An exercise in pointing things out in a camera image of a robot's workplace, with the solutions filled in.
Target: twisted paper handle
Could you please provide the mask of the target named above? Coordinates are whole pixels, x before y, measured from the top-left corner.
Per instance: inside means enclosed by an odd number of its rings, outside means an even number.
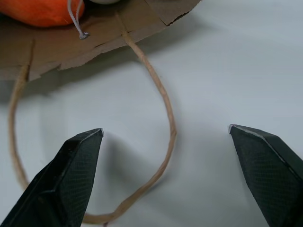
[[[127,199],[125,199],[114,212],[109,214],[103,214],[103,215],[90,215],[85,214],[83,222],[88,224],[104,224],[104,226],[107,225],[108,222],[113,221],[117,218],[119,218],[121,215],[123,215],[143,194],[145,194],[163,175],[171,154],[174,149],[174,144],[177,136],[177,130],[176,130],[176,124],[174,119],[173,110],[171,107],[171,103],[169,101],[168,94],[162,85],[159,76],[157,75],[156,71],[152,67],[152,65],[149,63],[147,57],[142,52],[142,50],[135,44],[131,36],[128,34],[119,14],[116,12],[116,19],[119,23],[119,26],[122,31],[122,37],[124,38],[124,41],[128,46],[132,48],[134,53],[139,57],[141,62],[145,65],[146,69],[148,70],[153,82],[155,83],[156,87],[158,88],[166,110],[167,110],[167,116],[169,119],[169,127],[170,127],[170,140],[168,145],[168,150],[166,157],[164,158],[164,161],[162,162],[161,166],[159,167],[158,171],[151,177],[151,179],[145,183],[143,186],[141,186],[137,191],[135,191],[131,196],[129,196]],[[27,176],[25,174],[24,168],[22,166],[20,157],[17,153],[17,145],[16,145],[16,135],[15,135],[15,113],[17,108],[18,100],[21,96],[22,90],[26,85],[27,78],[30,71],[30,62],[29,64],[22,67],[21,73],[15,83],[15,88],[12,94],[11,98],[11,104],[9,108],[9,140],[10,140],[10,154],[12,157],[12,160],[14,162],[14,168],[16,171],[16,175],[18,176],[19,183],[25,190],[28,186],[28,180]]]

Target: cardboard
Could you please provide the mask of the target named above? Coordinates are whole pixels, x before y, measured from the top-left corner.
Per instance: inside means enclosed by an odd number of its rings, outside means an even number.
[[[138,42],[172,24],[191,11],[200,0],[121,0],[111,6],[87,9],[80,21],[84,40],[74,25],[56,28],[27,26],[8,17],[0,18],[0,79],[15,79],[27,61],[28,46],[35,40],[30,80],[58,68],[87,63],[101,53],[125,46],[115,18],[118,11],[127,31]]]

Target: white table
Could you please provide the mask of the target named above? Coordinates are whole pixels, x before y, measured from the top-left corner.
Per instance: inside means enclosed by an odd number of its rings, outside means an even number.
[[[302,0],[204,0],[139,43],[173,103],[178,141],[165,176],[111,227],[267,227],[228,134],[231,123],[280,136],[303,158]],[[9,158],[12,82],[0,82],[0,220],[22,194]],[[53,70],[26,88],[18,147],[30,179],[77,133],[105,132],[88,211],[111,212],[162,162],[160,95],[125,47]]]

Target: white string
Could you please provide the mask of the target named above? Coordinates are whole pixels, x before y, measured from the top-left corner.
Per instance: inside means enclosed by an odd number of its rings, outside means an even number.
[[[82,30],[80,28],[80,24],[79,24],[79,11],[80,11],[80,8],[81,8],[82,4],[83,4],[83,0],[80,0],[79,3],[78,3],[78,7],[77,7],[76,18],[73,15],[72,10],[71,10],[71,0],[68,0],[67,9],[68,9],[68,13],[71,16],[71,19],[72,19],[76,29],[79,32],[80,39],[85,39],[89,36],[89,34],[87,32],[82,32]]]

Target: orange object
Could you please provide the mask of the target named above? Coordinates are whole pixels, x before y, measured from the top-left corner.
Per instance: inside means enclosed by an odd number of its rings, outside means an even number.
[[[79,1],[71,1],[74,16]],[[80,8],[79,17],[83,12],[84,3]],[[37,27],[63,26],[72,23],[67,10],[67,0],[0,0],[0,13]]]

